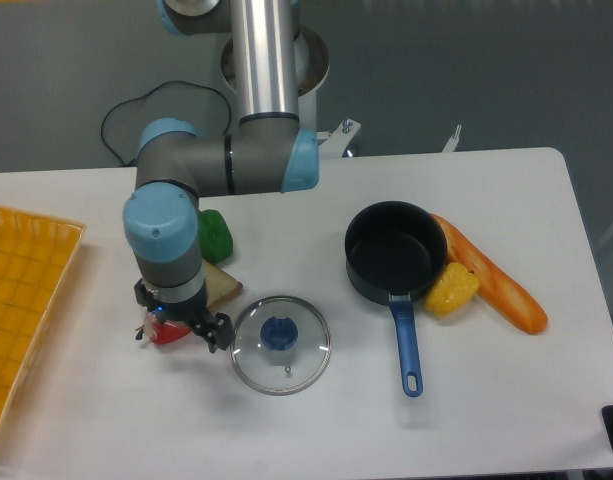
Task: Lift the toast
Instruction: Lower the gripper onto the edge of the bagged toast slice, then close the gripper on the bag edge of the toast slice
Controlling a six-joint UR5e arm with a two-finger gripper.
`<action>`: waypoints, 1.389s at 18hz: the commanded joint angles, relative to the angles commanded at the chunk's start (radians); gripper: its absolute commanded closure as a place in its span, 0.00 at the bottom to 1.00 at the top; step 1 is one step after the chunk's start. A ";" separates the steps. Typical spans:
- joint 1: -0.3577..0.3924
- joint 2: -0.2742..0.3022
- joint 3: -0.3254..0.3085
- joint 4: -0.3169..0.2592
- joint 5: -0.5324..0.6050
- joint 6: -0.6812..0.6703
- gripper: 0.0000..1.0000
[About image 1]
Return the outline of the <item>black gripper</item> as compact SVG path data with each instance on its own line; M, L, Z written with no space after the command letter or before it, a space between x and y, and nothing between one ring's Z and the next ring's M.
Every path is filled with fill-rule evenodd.
M192 297L181 302L157 300L142 280L135 283L134 293L137 304L153 313L158 323L181 322L205 340L211 353L228 349L233 341L233 325L228 315L224 313L205 315L206 287L202 287Z

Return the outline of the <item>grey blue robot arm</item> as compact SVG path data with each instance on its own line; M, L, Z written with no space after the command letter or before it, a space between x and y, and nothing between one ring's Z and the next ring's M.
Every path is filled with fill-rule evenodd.
M208 307L199 234L204 197L308 190L319 180L317 135L301 126L294 1L162 1L163 23L182 35L232 36L239 128L201 137L160 119L142 133L124 233L141 273L137 302L158 322L185 324L210 350L227 349L232 323Z

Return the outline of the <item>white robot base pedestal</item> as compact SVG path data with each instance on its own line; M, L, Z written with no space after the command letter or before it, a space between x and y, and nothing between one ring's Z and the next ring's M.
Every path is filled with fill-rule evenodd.
M317 126L317 95L330 70L328 48L312 29L302 26L294 42L301 127L315 130L320 153L325 158L352 157L350 144L359 133L361 124L346 118L335 130L320 130Z

